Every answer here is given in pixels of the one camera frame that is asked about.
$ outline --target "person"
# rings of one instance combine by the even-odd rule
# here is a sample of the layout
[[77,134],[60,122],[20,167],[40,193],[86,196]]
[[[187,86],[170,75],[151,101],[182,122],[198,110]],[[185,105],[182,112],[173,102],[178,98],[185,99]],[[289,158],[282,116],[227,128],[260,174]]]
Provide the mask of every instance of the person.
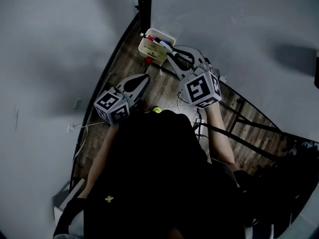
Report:
[[[225,130],[219,104],[207,123]],[[244,238],[234,154],[208,130],[211,163],[183,114],[137,114],[109,128],[54,239]]]

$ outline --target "white wall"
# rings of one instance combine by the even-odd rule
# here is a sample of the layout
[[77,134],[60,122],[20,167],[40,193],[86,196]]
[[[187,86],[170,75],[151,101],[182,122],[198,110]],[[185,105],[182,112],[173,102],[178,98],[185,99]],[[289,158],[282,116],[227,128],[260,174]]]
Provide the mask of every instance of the white wall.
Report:
[[319,0],[152,0],[151,26],[198,48],[281,130],[319,141]]
[[[0,230],[8,239],[52,237],[52,197],[70,178],[78,137],[67,126],[82,121],[135,5],[0,0]],[[74,111],[76,98],[83,103]]]

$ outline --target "black t-shirt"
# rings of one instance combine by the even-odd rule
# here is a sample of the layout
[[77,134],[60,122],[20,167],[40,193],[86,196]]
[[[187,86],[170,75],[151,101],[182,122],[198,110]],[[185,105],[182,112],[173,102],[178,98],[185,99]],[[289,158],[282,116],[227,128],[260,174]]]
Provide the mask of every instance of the black t-shirt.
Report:
[[85,201],[84,236],[166,238],[176,227],[185,239],[243,238],[237,196],[224,167],[207,163],[185,115],[132,116]]

